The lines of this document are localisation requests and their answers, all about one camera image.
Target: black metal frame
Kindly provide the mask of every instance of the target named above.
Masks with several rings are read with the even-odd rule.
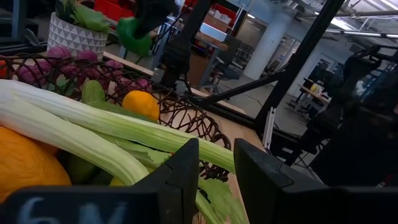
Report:
[[[287,93],[287,90],[290,88],[291,84],[299,74],[314,48],[317,46],[322,35],[330,25],[331,20],[340,10],[344,1],[345,0],[328,0],[325,3],[317,19],[314,21],[310,30],[307,32],[302,43],[300,44],[300,47],[297,49],[296,54],[290,59],[285,71],[276,73],[270,77],[253,81],[243,86],[239,86],[224,93],[212,95],[203,99],[198,99],[197,96],[191,96],[191,99],[193,101],[196,100],[196,102],[205,110],[254,129],[259,136],[262,136],[264,127],[266,125],[268,111],[271,109],[271,107],[276,108],[282,101],[283,97]],[[232,96],[236,96],[274,81],[278,81],[278,83],[269,95],[267,101],[264,103],[259,114],[254,119],[245,114],[217,104],[218,101],[226,100]]]

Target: white planter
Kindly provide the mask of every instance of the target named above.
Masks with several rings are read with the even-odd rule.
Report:
[[[76,57],[79,52],[89,50],[94,52],[98,60],[102,59],[108,34],[96,32],[59,19],[55,12],[51,14],[47,50],[55,46],[67,47]]]

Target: potted plant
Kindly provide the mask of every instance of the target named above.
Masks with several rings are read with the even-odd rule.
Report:
[[[64,46],[74,57],[88,50],[101,60],[109,31],[109,23],[102,13],[75,0],[57,0],[51,15],[47,50]]]

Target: celery stalk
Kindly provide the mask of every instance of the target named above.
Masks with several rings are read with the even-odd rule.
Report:
[[[1,125],[81,157],[126,185],[132,185],[149,174],[132,155],[92,131],[26,102],[15,95],[15,91],[8,91],[3,86],[0,95]]]
[[[92,108],[67,97],[18,81],[0,80],[0,89],[12,91],[23,100],[80,126],[139,142],[166,152],[175,152],[190,138],[194,138],[188,133]],[[200,159],[235,173],[231,151],[204,139],[199,139],[199,148]]]

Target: green pepper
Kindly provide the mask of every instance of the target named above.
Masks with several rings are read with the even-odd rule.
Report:
[[[146,34],[141,39],[134,38],[134,33],[138,24],[139,20],[134,17],[120,19],[116,28],[116,33],[123,47],[140,57],[145,57],[149,55],[152,41],[149,34]]]

